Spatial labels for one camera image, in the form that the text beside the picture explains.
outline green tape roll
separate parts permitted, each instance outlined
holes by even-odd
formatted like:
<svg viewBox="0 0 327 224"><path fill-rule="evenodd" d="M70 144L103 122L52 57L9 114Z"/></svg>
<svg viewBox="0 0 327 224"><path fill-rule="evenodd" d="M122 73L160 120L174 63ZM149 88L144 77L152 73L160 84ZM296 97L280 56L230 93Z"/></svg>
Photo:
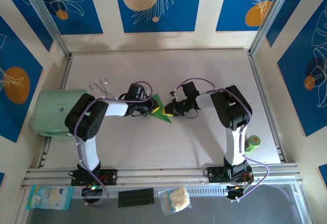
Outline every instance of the green tape roll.
<svg viewBox="0 0 327 224"><path fill-rule="evenodd" d="M251 152L255 150L261 143L258 136L250 136L245 142L245 152Z"/></svg>

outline purple cable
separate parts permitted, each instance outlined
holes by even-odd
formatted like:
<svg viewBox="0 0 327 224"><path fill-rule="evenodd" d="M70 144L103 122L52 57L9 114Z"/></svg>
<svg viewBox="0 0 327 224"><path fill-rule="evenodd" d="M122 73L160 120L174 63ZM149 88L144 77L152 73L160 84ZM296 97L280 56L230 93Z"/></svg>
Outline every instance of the purple cable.
<svg viewBox="0 0 327 224"><path fill-rule="evenodd" d="M138 81L136 83L145 83L147 86L149 86L150 90L151 90L151 94L149 95L149 97L145 100L120 100L120 99L114 99L114 98L97 98L97 99L94 99L92 100L88 106L85 108L85 110L82 112L81 116L79 117L79 119L77 120L77 123L75 125L75 128L74 128L74 137L76 139L76 142L77 142L77 152L78 152L78 157L80 158L80 161L84 167L84 169L86 169L90 175L103 187L103 189L105 190L106 194L107 194L107 200L104 204L101 204L101 205L92 205L92 204L89 204L87 202L85 202L87 205L89 206L92 206L92 207L102 207L102 206L105 206L108 202L109 202L109 191L108 189L106 188L106 186L93 174L93 172L87 167L86 163L84 162L84 155L83 155L83 149L82 149L82 145L80 143L80 139L79 137L77 136L77 128L78 126L80 125L83 117L85 116L85 114L87 113L87 111L90 109L90 107L97 101L100 101L100 100L109 100L109 101L117 101L117 102L125 102L125 103L141 103L141 102L145 102L145 101L148 101L149 99L151 99L151 96L153 94L153 89L152 89L152 86L147 83L147 82L144 82L144 81Z"/></svg>
<svg viewBox="0 0 327 224"><path fill-rule="evenodd" d="M202 80L202 81L205 81L205 82L210 83L214 87L214 89L207 91L209 93L216 90L216 86L212 82L210 82L210 81L208 81L208 80L206 80L204 78L200 78L200 77L192 77L192 78L189 78L189 79L185 80L184 82L182 82L176 89L179 89L184 83L186 83L187 81L190 81L190 80Z"/></svg>
<svg viewBox="0 0 327 224"><path fill-rule="evenodd" d="M219 91L225 91L227 93L229 93L231 96L233 96L234 99L236 99L240 104L241 106L246 110L246 112L248 113L250 119L249 121L243 125L240 129L240 153L242 154L242 156L246 159L246 160L249 160L251 162L254 162L254 163L257 163L257 164L260 164L262 166L264 166L266 169L267 169L267 173L266 175L261 179L261 181L258 182L258 184L256 184L253 188L251 188L249 191L247 191L243 196L241 196L240 198L236 199L236 200L232 200L232 201L240 201L242 198L244 198L247 194L249 194L250 192L252 192L255 188L257 188L266 178L267 176L269 175L270 173L270 170L269 170L269 167L263 163L260 163L256 160L253 160L253 159L249 159L247 158L244 154L243 154L243 148L242 148L242 139L243 139L243 130L247 127L247 125L250 123L250 121L252 120L252 115L251 115L251 112L250 110L246 107L246 105L235 95L233 94L231 91L225 89L225 88L220 88L217 90L218 92Z"/></svg>

